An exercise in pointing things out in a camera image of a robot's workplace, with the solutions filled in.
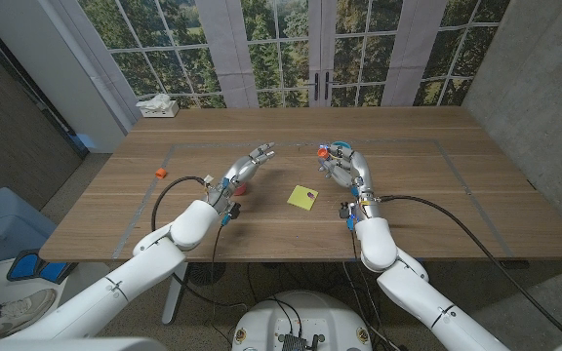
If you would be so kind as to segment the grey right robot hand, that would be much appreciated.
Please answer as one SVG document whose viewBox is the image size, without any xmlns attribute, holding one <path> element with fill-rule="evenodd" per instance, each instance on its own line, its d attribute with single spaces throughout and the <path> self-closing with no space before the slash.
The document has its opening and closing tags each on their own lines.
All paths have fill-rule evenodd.
<svg viewBox="0 0 562 351">
<path fill-rule="evenodd" d="M 322 144 L 317 151 L 319 171 L 348 188 L 360 201 L 373 201 L 375 191 L 366 158 L 344 141 Z"/>
</svg>

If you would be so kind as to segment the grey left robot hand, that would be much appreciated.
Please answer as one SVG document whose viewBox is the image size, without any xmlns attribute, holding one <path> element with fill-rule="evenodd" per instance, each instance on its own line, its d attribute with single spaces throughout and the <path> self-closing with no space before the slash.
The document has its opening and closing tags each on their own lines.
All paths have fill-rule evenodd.
<svg viewBox="0 0 562 351">
<path fill-rule="evenodd" d="M 252 179 L 262 164 L 274 157 L 274 146 L 274 142 L 262 144 L 247 156 L 239 158 L 222 176 L 219 184 L 212 188 L 208 203 L 218 211 L 222 205 L 226 205 L 235 191 Z"/>
</svg>

